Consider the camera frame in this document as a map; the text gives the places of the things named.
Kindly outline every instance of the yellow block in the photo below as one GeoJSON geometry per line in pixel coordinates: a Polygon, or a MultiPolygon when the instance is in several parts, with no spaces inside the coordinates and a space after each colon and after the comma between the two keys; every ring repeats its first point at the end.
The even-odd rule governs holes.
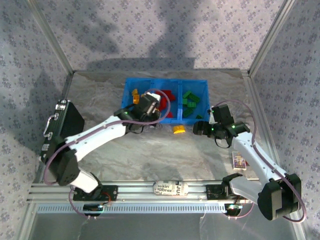
{"type": "Polygon", "coordinates": [[[132,96],[134,96],[134,95],[137,95],[138,94],[138,89],[133,89],[133,91],[132,91],[132,96]]]}
{"type": "Polygon", "coordinates": [[[134,103],[134,104],[138,104],[138,103],[139,103],[139,100],[140,100],[139,94],[133,95],[133,103],[134,103]]]}
{"type": "Polygon", "coordinates": [[[185,133],[185,132],[186,132],[185,127],[182,126],[182,125],[173,127],[173,133],[174,134],[180,134],[180,133],[185,133]]]}

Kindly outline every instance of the wire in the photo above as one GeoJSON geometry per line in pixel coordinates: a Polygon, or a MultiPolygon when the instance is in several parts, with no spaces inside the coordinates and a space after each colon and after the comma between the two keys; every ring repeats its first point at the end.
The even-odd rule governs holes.
{"type": "Polygon", "coordinates": [[[68,142],[68,143],[64,144],[63,146],[61,146],[60,148],[58,148],[58,150],[55,151],[54,154],[53,154],[53,155],[49,158],[49,160],[47,161],[47,163],[46,163],[46,165],[45,165],[45,169],[44,169],[44,174],[43,174],[43,181],[44,181],[44,183],[47,184],[47,185],[50,185],[50,186],[57,183],[57,181],[48,181],[48,171],[49,171],[49,167],[50,167],[51,163],[53,162],[53,160],[57,157],[57,155],[58,155],[59,153],[61,153],[64,149],[66,149],[67,147],[70,147],[70,146],[72,146],[72,145],[74,145],[74,144],[78,144],[79,142],[81,142],[81,141],[83,141],[83,140],[85,140],[85,139],[93,136],[94,134],[96,134],[96,133],[98,133],[98,132],[100,132],[100,131],[102,131],[102,130],[110,127],[110,126],[116,125],[116,124],[152,125],[152,124],[157,124],[157,123],[161,122],[162,120],[164,120],[164,119],[167,117],[167,115],[169,114],[169,112],[170,112],[170,108],[171,108],[170,100],[169,100],[168,96],[167,96],[163,91],[161,91],[161,90],[159,90],[159,89],[156,89],[156,88],[151,88],[151,89],[147,90],[146,93],[147,93],[147,92],[151,92],[151,91],[153,91],[153,92],[157,91],[157,92],[163,94],[163,96],[165,97],[165,99],[166,99],[166,101],[167,101],[167,103],[168,103],[167,110],[166,110],[165,114],[164,114],[162,117],[160,117],[158,120],[149,121],[149,122],[133,121],[133,120],[113,121],[113,122],[107,123],[106,125],[103,125],[103,126],[101,126],[101,127],[98,127],[97,129],[95,129],[95,130],[87,133],[86,135],[83,135],[83,136],[79,137],[79,138],[76,139],[76,140],[73,140],[73,141],[71,141],[71,142],[68,142]]]}
{"type": "MultiPolygon", "coordinates": [[[[224,101],[218,102],[214,107],[217,107],[217,106],[219,106],[219,105],[221,105],[221,104],[223,104],[225,102],[239,103],[239,104],[242,104],[243,106],[245,106],[249,110],[249,112],[251,114],[251,117],[253,119],[253,125],[254,125],[252,138],[251,138],[251,144],[253,146],[254,151],[256,152],[256,154],[258,154],[258,156],[261,158],[261,160],[288,185],[288,187],[292,190],[292,192],[294,193],[294,195],[298,199],[298,202],[299,202],[299,204],[301,205],[301,208],[302,208],[302,217],[300,219],[295,220],[295,219],[288,218],[287,216],[283,216],[283,218],[288,220],[288,221],[290,221],[290,222],[293,222],[293,223],[302,223],[307,218],[307,209],[306,209],[306,206],[305,206],[304,201],[302,200],[300,194],[297,192],[295,187],[277,169],[274,169],[274,166],[272,166],[272,164],[270,164],[265,159],[265,157],[257,149],[257,146],[254,144],[255,143],[256,133],[257,133],[257,123],[256,123],[256,118],[254,116],[254,113],[252,112],[252,110],[250,109],[250,107],[247,104],[245,104],[244,102],[242,102],[240,100],[237,100],[237,99],[228,99],[228,100],[224,100],[224,101]]],[[[253,209],[253,206],[251,207],[251,209],[245,215],[243,215],[241,217],[243,218],[243,217],[247,216],[252,211],[252,209],[253,209]]]]}
{"type": "Polygon", "coordinates": [[[82,213],[82,212],[80,212],[77,208],[76,208],[76,206],[74,205],[74,203],[72,202],[72,194],[75,192],[75,189],[71,186],[70,187],[70,192],[69,192],[69,197],[68,197],[68,199],[69,199],[69,203],[70,203],[70,205],[71,205],[71,207],[72,207],[72,209],[77,213],[77,214],[79,214],[80,216],[82,216],[82,217],[84,217],[84,218],[89,218],[89,216],[86,216],[84,213],[82,213]]]}
{"type": "Polygon", "coordinates": [[[104,203],[101,204],[102,206],[111,202],[111,197],[110,197],[109,193],[107,193],[107,192],[101,192],[101,194],[107,195],[108,198],[109,198],[108,201],[106,201],[106,202],[104,202],[104,203]]]}
{"type": "Polygon", "coordinates": [[[254,206],[255,206],[255,204],[252,203],[249,211],[246,214],[243,214],[241,216],[227,216],[227,217],[230,218],[230,219],[242,219],[242,218],[248,216],[251,213],[252,209],[254,209],[254,206]]]}
{"type": "MultiPolygon", "coordinates": [[[[69,192],[69,196],[68,196],[68,200],[69,200],[69,203],[70,203],[70,205],[71,205],[71,207],[72,207],[72,209],[77,213],[77,214],[79,214],[80,216],[82,216],[82,217],[84,217],[84,218],[86,218],[86,219],[91,219],[90,217],[90,215],[85,215],[83,212],[80,212],[78,209],[77,209],[77,207],[74,205],[74,203],[73,203],[73,200],[72,200],[72,194],[75,192],[75,188],[73,187],[73,186],[70,186],[70,192],[69,192]]],[[[102,203],[101,205],[103,206],[103,205],[105,205],[105,204],[108,204],[108,203],[110,203],[111,202],[111,197],[110,197],[110,195],[107,193],[107,192],[102,192],[102,194],[104,194],[104,195],[107,195],[108,196],[108,202],[104,202],[104,203],[102,203]]],[[[108,217],[108,216],[99,216],[99,217],[96,217],[96,216],[94,216],[93,217],[93,219],[110,219],[110,217],[108,217]]]]}

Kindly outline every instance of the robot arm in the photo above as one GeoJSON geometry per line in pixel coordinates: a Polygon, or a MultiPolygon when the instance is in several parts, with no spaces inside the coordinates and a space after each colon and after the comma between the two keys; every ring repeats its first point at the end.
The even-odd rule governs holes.
{"type": "Polygon", "coordinates": [[[52,156],[57,149],[63,145],[68,146],[56,156],[49,167],[49,170],[56,178],[57,183],[60,186],[72,185],[79,188],[89,194],[92,200],[98,198],[101,194],[102,184],[92,173],[79,168],[78,162],[81,161],[88,153],[103,144],[122,137],[127,133],[134,132],[142,127],[142,125],[135,123],[123,122],[112,124],[113,122],[152,122],[158,120],[160,112],[157,110],[157,107],[160,99],[161,97],[158,94],[148,92],[146,95],[141,97],[138,104],[132,104],[119,109],[107,120],[80,134],[69,136],[67,138],[59,136],[53,138],[53,143],[50,144],[47,151],[48,156],[52,156]],[[100,131],[96,131],[106,125],[110,126],[100,131]]]}
{"type": "Polygon", "coordinates": [[[209,114],[211,115],[210,122],[196,122],[193,126],[193,133],[213,138],[216,144],[217,139],[226,140],[228,147],[232,145],[235,150],[241,153],[260,181],[260,184],[252,182],[241,174],[235,173],[224,177],[222,187],[213,194],[216,194],[218,198],[219,195],[226,197],[236,195],[251,200],[258,205],[261,213],[268,220],[274,220],[300,209],[301,206],[297,197],[275,171],[277,170],[282,176],[285,176],[301,195],[301,180],[299,177],[296,174],[287,174],[255,142],[258,152],[270,166],[273,166],[271,169],[255,151],[252,145],[253,135],[249,128],[243,122],[234,122],[226,104],[213,107],[209,114]]]}
{"type": "MultiPolygon", "coordinates": [[[[91,201],[100,199],[102,190],[106,186],[103,186],[92,173],[79,168],[78,162],[101,145],[138,130],[142,127],[138,122],[158,120],[160,112],[157,107],[160,99],[161,97],[157,94],[147,93],[138,104],[119,109],[107,120],[87,131],[67,138],[54,137],[46,153],[48,156],[53,156],[57,149],[65,146],[64,150],[58,153],[49,165],[49,170],[56,178],[57,183],[60,186],[72,185],[82,190],[85,197],[88,197],[91,201]]],[[[241,174],[235,173],[224,177],[220,186],[207,185],[208,200],[230,200],[235,199],[235,196],[241,196],[257,204],[268,220],[282,217],[300,209],[301,206],[297,197],[288,185],[282,181],[282,178],[275,173],[275,170],[285,176],[301,195],[301,180],[299,177],[296,174],[287,174],[255,143],[255,147],[261,156],[270,166],[273,166],[271,169],[254,150],[252,134],[248,127],[243,122],[234,122],[227,105],[213,107],[209,112],[211,115],[210,122],[196,122],[193,126],[193,133],[213,138],[216,143],[217,139],[226,140],[229,147],[233,145],[252,166],[260,184],[249,181],[241,174]]]]}

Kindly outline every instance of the red block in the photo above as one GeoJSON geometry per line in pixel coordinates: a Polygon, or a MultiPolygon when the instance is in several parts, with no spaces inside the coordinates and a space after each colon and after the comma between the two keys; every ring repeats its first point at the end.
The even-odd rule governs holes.
{"type": "Polygon", "coordinates": [[[167,99],[165,99],[164,97],[161,98],[160,100],[160,106],[159,106],[159,111],[161,112],[162,110],[164,110],[167,107],[167,99]]]}
{"type": "Polygon", "coordinates": [[[172,114],[172,112],[169,112],[166,117],[169,118],[169,119],[172,119],[174,117],[174,115],[172,114]]]}
{"type": "MultiPolygon", "coordinates": [[[[161,91],[164,92],[165,95],[167,95],[167,97],[169,98],[170,102],[176,100],[176,97],[175,97],[175,95],[173,95],[173,94],[171,93],[171,90],[161,90],[161,91]]],[[[160,92],[158,92],[158,91],[156,91],[155,93],[158,94],[158,95],[160,95],[161,97],[163,97],[163,94],[162,94],[162,93],[160,93],[160,92]]]]}

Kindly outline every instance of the floor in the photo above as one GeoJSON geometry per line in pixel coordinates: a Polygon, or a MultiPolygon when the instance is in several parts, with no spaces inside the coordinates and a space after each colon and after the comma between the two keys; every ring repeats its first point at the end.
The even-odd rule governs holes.
{"type": "MultiPolygon", "coordinates": [[[[152,71],[118,73],[76,73],[68,99],[85,119],[85,129],[107,119],[120,108],[127,77],[204,79],[208,81],[212,105],[225,99],[239,99],[248,103],[248,94],[240,71],[152,71]]],[[[243,121],[253,129],[247,110],[230,104],[236,121],[243,121]]],[[[221,180],[240,172],[256,178],[251,167],[233,169],[232,151],[216,146],[213,139],[192,133],[173,134],[172,126],[161,124],[146,128],[142,134],[127,134],[114,139],[89,153],[80,167],[94,173],[102,181],[112,180],[221,180]]]]}

